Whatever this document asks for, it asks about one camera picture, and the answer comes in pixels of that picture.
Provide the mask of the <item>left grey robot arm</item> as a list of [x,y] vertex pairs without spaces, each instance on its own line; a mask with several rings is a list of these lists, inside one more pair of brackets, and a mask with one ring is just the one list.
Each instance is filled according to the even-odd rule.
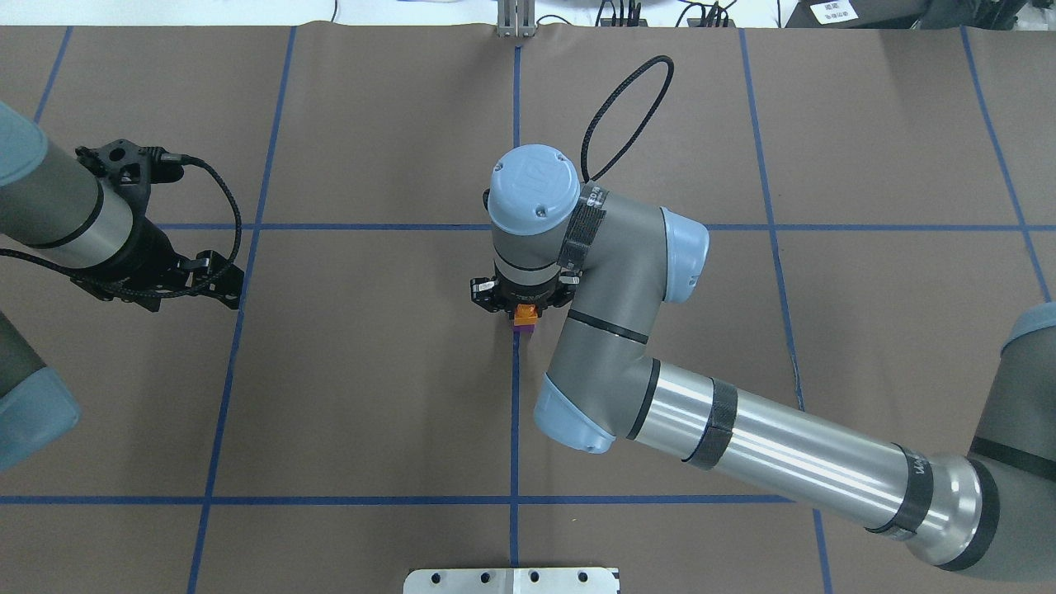
[[[240,307],[243,218],[233,192],[203,157],[129,140],[67,154],[8,105],[1,124],[1,229],[19,244],[3,249],[5,258],[60,274],[98,300],[151,312],[185,296]],[[182,256],[147,216],[152,188],[177,183],[188,167],[215,181],[233,214],[229,255]],[[75,428],[82,410],[8,318],[1,319],[1,466],[11,469]]]

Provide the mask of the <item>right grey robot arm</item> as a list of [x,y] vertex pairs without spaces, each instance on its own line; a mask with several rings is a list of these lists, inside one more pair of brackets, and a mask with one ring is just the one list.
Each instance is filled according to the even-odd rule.
[[1016,319],[965,454],[922,454],[659,360],[664,304],[698,285],[710,233],[615,193],[547,145],[493,165],[494,272],[471,298],[509,315],[566,307],[533,420],[605,454],[621,439],[840,516],[928,565],[989,582],[1054,579],[1054,305]]

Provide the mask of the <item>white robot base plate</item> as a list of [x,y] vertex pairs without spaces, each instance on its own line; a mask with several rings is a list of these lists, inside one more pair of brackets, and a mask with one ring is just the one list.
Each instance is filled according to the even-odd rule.
[[403,593],[621,593],[620,571],[604,567],[423,568]]

